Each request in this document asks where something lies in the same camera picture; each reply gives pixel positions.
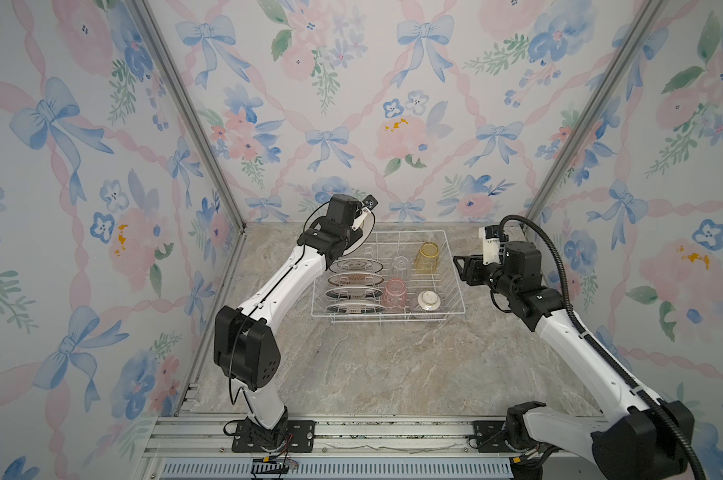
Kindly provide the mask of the cream plate green rim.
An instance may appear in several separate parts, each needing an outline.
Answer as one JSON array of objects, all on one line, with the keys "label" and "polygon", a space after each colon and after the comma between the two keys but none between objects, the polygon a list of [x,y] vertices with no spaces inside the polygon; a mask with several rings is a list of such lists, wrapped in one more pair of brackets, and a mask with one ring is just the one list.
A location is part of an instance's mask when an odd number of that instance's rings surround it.
[{"label": "cream plate green rim", "polygon": [[358,250],[373,233],[373,228],[375,228],[375,214],[364,207],[351,227],[349,244],[344,250],[344,255],[351,255]]},{"label": "cream plate green rim", "polygon": [[369,258],[342,258],[334,262],[330,266],[331,272],[369,272],[381,273],[383,271],[383,263]]}]

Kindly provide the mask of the white wire dish rack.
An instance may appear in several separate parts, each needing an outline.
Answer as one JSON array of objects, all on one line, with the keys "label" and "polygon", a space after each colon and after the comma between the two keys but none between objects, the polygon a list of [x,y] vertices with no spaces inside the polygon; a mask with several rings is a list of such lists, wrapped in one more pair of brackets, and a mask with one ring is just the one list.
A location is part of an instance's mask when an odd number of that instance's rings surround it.
[{"label": "white wire dish rack", "polygon": [[[425,242],[439,245],[439,270],[433,275],[421,275],[413,270],[415,256]],[[393,230],[380,231],[371,237],[352,255],[344,258],[369,258],[383,263],[383,271],[378,273],[385,278],[377,286],[385,290],[385,284],[391,276],[391,260],[395,256],[405,255],[411,259],[411,276],[407,284],[407,311],[395,314],[385,312],[381,298],[377,301],[333,300],[325,296],[328,289],[334,288],[328,278],[337,274],[329,270],[314,282],[312,290],[311,314],[313,318],[329,320],[333,323],[393,323],[393,322],[445,322],[465,314],[465,300],[459,288],[459,275],[453,266],[451,246],[447,232],[443,229]],[[441,310],[421,312],[415,309],[415,298],[423,290],[433,290],[441,296]]]}]

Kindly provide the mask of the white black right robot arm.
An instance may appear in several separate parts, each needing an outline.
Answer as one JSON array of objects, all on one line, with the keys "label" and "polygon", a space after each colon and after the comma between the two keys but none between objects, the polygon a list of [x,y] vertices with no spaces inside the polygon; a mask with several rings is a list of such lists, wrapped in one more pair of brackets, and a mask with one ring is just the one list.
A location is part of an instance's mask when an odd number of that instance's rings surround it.
[{"label": "white black right robot arm", "polygon": [[597,466],[607,479],[667,479],[691,472],[703,478],[691,448],[695,418],[679,401],[664,400],[623,367],[567,306],[561,292],[541,283],[541,252],[531,242],[489,240],[485,256],[455,256],[459,279],[487,286],[509,303],[529,331],[549,344],[597,400],[600,420],[557,412],[541,401],[511,406],[499,434],[477,442],[503,442],[521,454],[515,465],[541,470],[556,451]]}]

